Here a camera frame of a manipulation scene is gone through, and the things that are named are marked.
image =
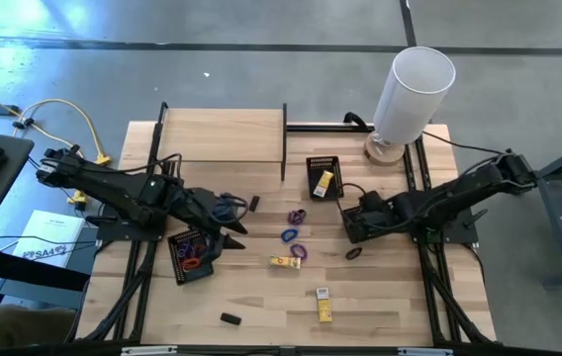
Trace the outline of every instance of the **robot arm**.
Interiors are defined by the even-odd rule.
[[[206,258],[208,262],[219,257],[223,246],[243,248],[220,233],[222,227],[247,233],[235,217],[237,207],[243,207],[235,203],[239,198],[230,194],[216,197],[203,188],[185,188],[179,177],[127,174],[102,167],[67,149],[49,149],[46,157],[37,171],[40,183],[80,190],[113,208],[119,219],[139,229],[164,224],[167,216],[181,220],[210,237],[209,253],[213,256]]]
[[[536,177],[522,155],[501,154],[473,172],[427,191],[400,193],[382,200],[376,191],[359,206],[341,212],[353,243],[393,232],[439,229],[473,205],[497,194],[521,194],[536,186]]]

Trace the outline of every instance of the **white cylinder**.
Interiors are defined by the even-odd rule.
[[[407,48],[393,59],[373,116],[381,140],[411,143],[437,110],[455,80],[455,66],[438,50]]]

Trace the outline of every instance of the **gray floor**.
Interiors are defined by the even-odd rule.
[[[0,36],[131,42],[405,45],[397,0],[0,0]],[[421,45],[562,47],[562,0],[411,0]],[[127,121],[173,107],[279,107],[292,121],[370,118],[392,54],[109,51],[0,48],[0,100],[79,104],[118,158]],[[433,118],[454,140],[512,147],[534,168],[562,154],[562,56],[453,55],[457,80]],[[60,106],[37,112],[52,132],[94,147],[82,120]],[[0,118],[0,133],[11,130]],[[57,144],[36,133],[33,157]],[[464,169],[483,155],[456,150]],[[20,233],[32,209],[72,214],[64,195],[34,183],[27,166],[0,208],[0,234]],[[487,291],[499,339],[562,350],[562,290],[543,278],[562,258],[536,192],[481,204]]]

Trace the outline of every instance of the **black plastic container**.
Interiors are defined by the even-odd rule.
[[[173,264],[173,272],[175,274],[175,283],[178,286],[208,277],[213,274],[213,265],[211,263],[203,264],[192,270],[185,270],[182,267],[184,258],[178,256],[178,250],[183,248],[187,243],[193,245],[204,245],[208,248],[205,236],[198,230],[188,230],[167,238],[169,243],[169,252],[171,253],[171,263]]]
[[[308,183],[310,185],[310,198],[313,201],[331,201],[344,197],[342,190],[342,177],[340,176],[340,163],[337,156],[308,157],[305,160],[308,166]],[[314,195],[314,190],[319,185],[323,172],[333,173],[324,197]]]

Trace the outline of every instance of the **small yellow box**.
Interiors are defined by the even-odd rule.
[[[268,260],[270,266],[301,269],[301,258],[270,256]]]
[[[329,171],[323,171],[323,175],[321,176],[321,179],[319,180],[319,184],[314,189],[314,195],[315,196],[318,196],[318,197],[321,197],[321,198],[325,196],[325,193],[328,191],[329,181],[331,180],[331,177],[333,177],[333,173],[331,173]]]
[[[328,288],[317,288],[317,304],[319,306],[319,321],[332,322]]]

